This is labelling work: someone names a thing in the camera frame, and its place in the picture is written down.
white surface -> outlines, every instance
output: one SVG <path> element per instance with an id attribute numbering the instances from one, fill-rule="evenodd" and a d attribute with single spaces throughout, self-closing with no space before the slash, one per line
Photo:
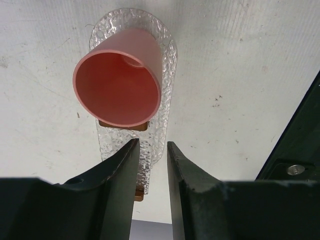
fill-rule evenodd
<path id="1" fill-rule="evenodd" d="M 171 224 L 132 220 L 129 240 L 173 240 Z"/>
<path id="2" fill-rule="evenodd" d="M 0 176 L 62 183 L 100 162 L 72 73 L 92 25 L 121 7 L 176 40 L 167 140 L 218 179 L 253 180 L 319 70 L 318 0 L 0 0 Z M 166 153 L 133 218 L 171 222 Z"/>

clear textured plastic tray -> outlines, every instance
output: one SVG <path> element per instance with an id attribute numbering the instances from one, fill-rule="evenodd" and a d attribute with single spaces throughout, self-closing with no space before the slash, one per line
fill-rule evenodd
<path id="1" fill-rule="evenodd" d="M 161 104 L 155 116 L 149 121 L 146 131 L 102 127 L 98 120 L 96 126 L 103 160 L 115 154 L 130 139 L 140 139 L 137 184 L 143 187 L 144 194 L 148 194 L 151 168 L 164 152 L 178 52 L 167 27 L 152 14 L 135 8 L 120 8 L 104 15 L 92 30 L 89 42 L 90 51 L 108 37 L 128 28 L 148 31 L 162 50 Z"/>

